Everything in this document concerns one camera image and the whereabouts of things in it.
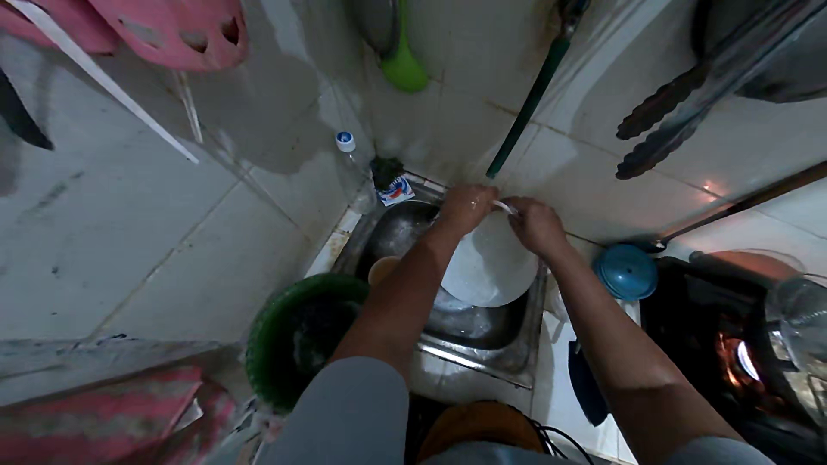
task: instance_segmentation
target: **pink cloth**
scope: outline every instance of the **pink cloth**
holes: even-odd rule
[[[194,398],[203,416],[172,434]],[[198,463],[233,411],[197,367],[151,373],[4,412],[0,463]]]

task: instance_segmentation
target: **sink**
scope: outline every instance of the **sink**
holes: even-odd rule
[[[442,193],[411,184],[416,197],[363,215],[331,269],[367,280],[384,256],[402,256],[439,213]],[[419,348],[477,371],[531,388],[537,364],[546,269],[541,266],[528,291],[496,308],[435,306]]]

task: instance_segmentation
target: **hand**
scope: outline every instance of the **hand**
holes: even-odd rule
[[[445,203],[439,214],[437,224],[455,232],[458,237],[465,236],[491,212],[500,192],[495,187],[483,185],[460,185],[448,191]]]
[[[563,223],[551,207],[529,197],[508,197],[503,202],[519,211],[518,218],[509,215],[509,223],[523,247],[548,261],[568,246]]]

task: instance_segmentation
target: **green plastic bowl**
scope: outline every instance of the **green plastic bowl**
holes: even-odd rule
[[[323,274],[270,297],[247,341],[245,369],[259,398],[277,413],[292,411],[351,327],[369,290],[353,276]]]

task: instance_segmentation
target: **tiled countertop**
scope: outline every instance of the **tiled countertop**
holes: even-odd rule
[[[345,212],[310,266],[307,276],[330,270],[360,216],[350,209]],[[568,236],[568,240],[588,262],[600,253],[601,247],[594,243],[573,236]],[[565,431],[589,453],[614,462],[636,464],[637,461],[629,451],[612,415],[597,428],[591,426],[583,415],[568,376],[568,343],[576,337],[571,324],[564,323],[555,316],[561,311],[561,302],[557,285],[551,276],[548,289],[540,335],[537,375],[532,390],[517,387],[507,381],[419,351],[414,354],[411,364],[410,390],[449,404],[499,400],[516,407],[542,424]],[[629,316],[639,322],[637,303],[626,304],[624,308]],[[567,444],[565,439],[561,438],[557,444],[566,455],[578,461],[579,453]]]

